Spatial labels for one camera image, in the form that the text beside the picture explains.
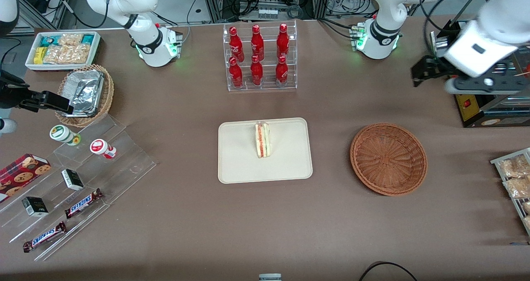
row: red cookie box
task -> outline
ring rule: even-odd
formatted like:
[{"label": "red cookie box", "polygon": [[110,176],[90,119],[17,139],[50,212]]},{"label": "red cookie box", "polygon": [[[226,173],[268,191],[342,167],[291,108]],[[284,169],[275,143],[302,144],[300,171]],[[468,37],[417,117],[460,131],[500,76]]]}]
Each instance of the red cookie box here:
[{"label": "red cookie box", "polygon": [[3,202],[51,168],[48,160],[25,154],[0,170],[0,202]]}]

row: yellow panel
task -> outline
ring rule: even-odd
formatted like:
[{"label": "yellow panel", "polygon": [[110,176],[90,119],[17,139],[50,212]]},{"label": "yellow panel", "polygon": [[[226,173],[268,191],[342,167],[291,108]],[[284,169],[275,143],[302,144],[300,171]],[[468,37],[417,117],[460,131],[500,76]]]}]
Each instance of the yellow panel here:
[{"label": "yellow panel", "polygon": [[[458,102],[458,108],[460,109],[460,115],[464,121],[471,119],[474,115],[480,112],[479,104],[475,95],[455,95],[456,102]],[[468,107],[464,107],[464,102],[469,100],[471,103]]]}]

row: white tray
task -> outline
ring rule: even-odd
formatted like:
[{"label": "white tray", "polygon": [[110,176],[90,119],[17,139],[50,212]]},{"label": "white tray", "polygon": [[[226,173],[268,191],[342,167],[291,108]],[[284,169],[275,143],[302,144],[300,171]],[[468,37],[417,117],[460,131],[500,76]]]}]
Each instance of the white tray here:
[{"label": "white tray", "polygon": [[313,174],[307,122],[303,118],[260,120],[270,126],[270,157],[258,158],[254,121],[219,126],[217,176],[221,183],[307,179]]},{"label": "white tray", "polygon": [[[72,33],[72,34],[85,34],[85,35],[94,35],[94,39],[92,40],[92,43],[90,45],[90,51],[89,56],[87,57],[87,61],[84,64],[61,64],[61,65],[53,65],[53,64],[34,64],[34,57],[35,57],[35,51],[37,47],[40,45],[40,42],[43,37],[48,36],[57,36],[64,33]],[[98,45],[100,42],[100,34],[94,31],[59,31],[59,32],[43,32],[38,33],[35,36],[34,43],[31,46],[30,52],[28,53],[28,58],[26,59],[26,67],[30,70],[34,71],[57,71],[57,70],[73,70],[77,68],[81,68],[83,66],[90,66],[92,62],[94,62],[94,57],[96,56],[96,52],[98,51]]]}]

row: snickers bar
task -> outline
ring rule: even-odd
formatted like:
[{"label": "snickers bar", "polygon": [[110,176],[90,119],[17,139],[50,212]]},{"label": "snickers bar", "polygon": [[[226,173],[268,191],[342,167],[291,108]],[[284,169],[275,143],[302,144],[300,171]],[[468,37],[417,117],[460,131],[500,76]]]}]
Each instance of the snickers bar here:
[{"label": "snickers bar", "polygon": [[28,253],[35,249],[38,245],[41,245],[43,242],[48,241],[57,234],[66,233],[66,225],[63,221],[54,228],[48,230],[47,232],[41,234],[38,238],[33,239],[33,241],[28,241],[24,243],[23,249],[24,253]]},{"label": "snickers bar", "polygon": [[101,193],[101,190],[98,188],[94,192],[92,192],[90,195],[85,197],[83,200],[78,202],[77,204],[74,204],[71,208],[67,209],[65,211],[66,219],[72,218],[73,215],[76,213],[79,213],[82,209],[89,206],[91,203],[96,201],[96,199],[102,197],[103,194]]}]

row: acrylic display shelf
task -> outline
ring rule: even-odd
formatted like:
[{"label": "acrylic display shelf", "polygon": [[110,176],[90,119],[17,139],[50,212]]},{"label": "acrylic display shelf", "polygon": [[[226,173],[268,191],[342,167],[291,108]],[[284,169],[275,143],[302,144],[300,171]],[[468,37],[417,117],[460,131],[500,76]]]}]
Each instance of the acrylic display shelf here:
[{"label": "acrylic display shelf", "polygon": [[[508,160],[508,159],[514,158],[514,157],[518,157],[518,156],[521,156],[521,155],[524,156],[525,159],[526,159],[526,162],[528,162],[528,164],[530,164],[530,148],[522,149],[520,151],[516,151],[515,153],[511,153],[509,155],[506,155],[506,156],[503,156],[503,157],[500,157],[500,158],[497,158],[497,159],[494,159],[494,160],[490,161],[491,164],[495,165],[495,168],[497,169],[497,171],[498,171],[498,173],[499,173],[499,175],[500,175],[500,177],[502,179],[502,185],[504,185],[504,187],[506,188],[506,190],[508,192],[510,190],[507,188],[506,182],[510,179],[510,177],[506,177],[505,172],[503,172],[501,167],[500,167],[500,162],[504,161],[504,160]],[[510,196],[510,199],[511,199],[511,202],[513,202],[513,205],[515,206],[515,210],[517,211],[521,221],[523,220],[524,217],[527,217],[527,216],[530,215],[523,208],[523,204],[525,202],[530,201],[530,198],[513,198],[513,197]],[[528,228],[528,226],[526,226],[526,224],[524,224],[524,223],[523,223],[523,226],[526,229],[526,233],[530,236],[530,228]]]},{"label": "acrylic display shelf", "polygon": [[[276,65],[278,64],[278,57],[276,56],[276,39],[280,30],[280,24],[287,25],[287,34],[289,35],[289,54],[287,55],[286,64],[289,67],[287,74],[287,84],[284,87],[276,85]],[[265,59],[261,61],[263,66],[263,84],[256,86],[252,83],[252,75],[250,73],[250,65],[252,64],[252,47],[250,40],[252,39],[252,27],[246,23],[225,24],[223,27],[223,49],[225,51],[225,68],[226,81],[229,91],[260,91],[260,90],[284,90],[296,89],[298,85],[298,58],[297,58],[297,28],[296,21],[284,22],[260,22],[260,32],[263,36],[263,43],[265,44]],[[236,89],[231,82],[229,73],[229,59],[231,57],[230,51],[230,34],[228,29],[231,26],[237,28],[237,34],[243,42],[243,53],[245,60],[239,63],[243,71],[243,87]]]},{"label": "acrylic display shelf", "polygon": [[[30,254],[34,260],[45,260],[75,234],[87,226],[93,219],[108,209],[111,204],[134,183],[149,172],[156,163],[129,137],[125,126],[106,115],[91,123],[79,132],[81,143],[75,147],[62,144],[46,159],[52,169],[40,179],[33,181],[15,196],[0,204],[0,223],[2,233],[10,243],[20,247],[24,242],[40,236],[64,221],[68,232],[55,236],[51,241],[36,247]],[[106,140],[117,149],[113,159],[90,152],[91,142],[97,138]],[[65,168],[75,170],[84,183],[81,191],[66,187],[61,171]],[[81,213],[66,219],[64,210],[100,188],[104,196]],[[48,215],[42,218],[30,217],[21,200],[26,196],[40,197],[44,201]]]}]

